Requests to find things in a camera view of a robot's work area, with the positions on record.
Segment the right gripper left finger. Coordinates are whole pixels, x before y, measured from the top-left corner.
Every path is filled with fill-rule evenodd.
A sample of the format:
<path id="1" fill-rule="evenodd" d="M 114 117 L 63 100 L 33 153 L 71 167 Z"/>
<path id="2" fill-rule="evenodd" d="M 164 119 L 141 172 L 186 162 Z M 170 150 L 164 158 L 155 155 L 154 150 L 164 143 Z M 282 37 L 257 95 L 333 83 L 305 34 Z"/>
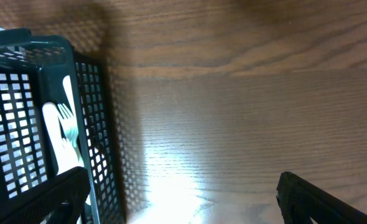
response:
<path id="1" fill-rule="evenodd" d="M 76 223 L 90 193 L 88 171 L 74 167 L 16 197 L 0 202 L 0 223 Z"/>

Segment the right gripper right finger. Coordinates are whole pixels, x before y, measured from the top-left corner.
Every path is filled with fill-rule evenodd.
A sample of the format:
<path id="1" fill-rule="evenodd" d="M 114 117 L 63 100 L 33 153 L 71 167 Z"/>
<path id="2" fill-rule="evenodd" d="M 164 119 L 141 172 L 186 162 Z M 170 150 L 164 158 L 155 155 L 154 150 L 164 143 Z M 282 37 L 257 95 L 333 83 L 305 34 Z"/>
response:
<path id="1" fill-rule="evenodd" d="M 285 224 L 367 224 L 367 214 L 292 172 L 280 175 L 276 198 Z"/>

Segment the white plastic fork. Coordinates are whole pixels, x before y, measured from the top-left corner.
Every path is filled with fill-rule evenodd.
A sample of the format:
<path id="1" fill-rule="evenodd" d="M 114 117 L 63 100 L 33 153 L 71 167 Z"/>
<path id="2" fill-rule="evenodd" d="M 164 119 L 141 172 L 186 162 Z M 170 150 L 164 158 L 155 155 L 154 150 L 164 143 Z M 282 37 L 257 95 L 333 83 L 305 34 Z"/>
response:
<path id="1" fill-rule="evenodd" d="M 62 137 L 58 117 L 59 112 L 56 105 L 52 102 L 45 103 L 42 107 L 42 113 L 57 161 L 57 175 L 74 167 L 83 167 L 83 163 L 79 161 L 77 152 L 72 146 L 72 142 Z"/>

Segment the pale green plastic fork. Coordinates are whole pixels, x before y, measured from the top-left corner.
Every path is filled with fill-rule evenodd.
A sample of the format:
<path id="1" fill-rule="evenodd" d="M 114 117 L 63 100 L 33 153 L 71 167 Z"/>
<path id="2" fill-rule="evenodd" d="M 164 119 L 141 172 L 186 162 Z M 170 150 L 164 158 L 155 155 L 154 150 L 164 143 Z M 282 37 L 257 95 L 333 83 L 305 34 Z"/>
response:
<path id="1" fill-rule="evenodd" d="M 64 103 L 59 103 L 57 109 L 58 119 L 65 137 L 71 142 L 74 148 L 77 148 L 78 126 L 76 117 Z"/>

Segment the cream plastic spoon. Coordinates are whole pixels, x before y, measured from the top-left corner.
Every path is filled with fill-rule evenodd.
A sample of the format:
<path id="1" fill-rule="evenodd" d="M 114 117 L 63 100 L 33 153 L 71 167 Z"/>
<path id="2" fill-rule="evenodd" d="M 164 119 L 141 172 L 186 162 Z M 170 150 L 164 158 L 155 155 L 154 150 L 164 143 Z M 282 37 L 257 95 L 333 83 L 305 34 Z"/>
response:
<path id="1" fill-rule="evenodd" d="M 74 132 L 74 135 L 69 138 L 69 141 L 72 143 L 72 146 L 73 146 L 73 148 L 74 148 L 74 150 L 77 154 L 79 165 L 83 167 L 84 166 L 83 158 L 82 158 L 82 155 L 81 155 L 81 152 L 79 150 L 78 143 L 77 143 L 77 139 L 78 139 L 77 115 L 76 115 L 76 111 L 75 111 L 75 104 L 74 104 L 73 92 L 72 92 L 72 84 L 71 84 L 71 80 L 70 80 L 69 75 L 67 75 L 63 79 L 62 85 L 63 85 L 63 89 L 65 90 L 65 94 L 67 96 L 68 103 L 70 105 L 69 112 L 73 116 L 73 132 Z"/>

